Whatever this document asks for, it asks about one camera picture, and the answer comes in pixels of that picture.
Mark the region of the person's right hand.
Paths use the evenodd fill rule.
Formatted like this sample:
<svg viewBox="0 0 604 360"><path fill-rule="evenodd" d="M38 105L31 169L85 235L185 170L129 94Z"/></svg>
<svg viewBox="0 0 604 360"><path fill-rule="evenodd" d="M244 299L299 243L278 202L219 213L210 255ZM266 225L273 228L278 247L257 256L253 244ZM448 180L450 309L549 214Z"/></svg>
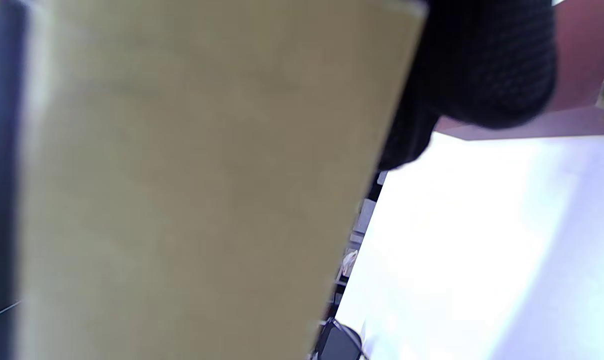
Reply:
<svg viewBox="0 0 604 360"><path fill-rule="evenodd" d="M551 0L427 0L427 20L377 170L416 161L442 117L490 130L523 126L558 77Z"/></svg>

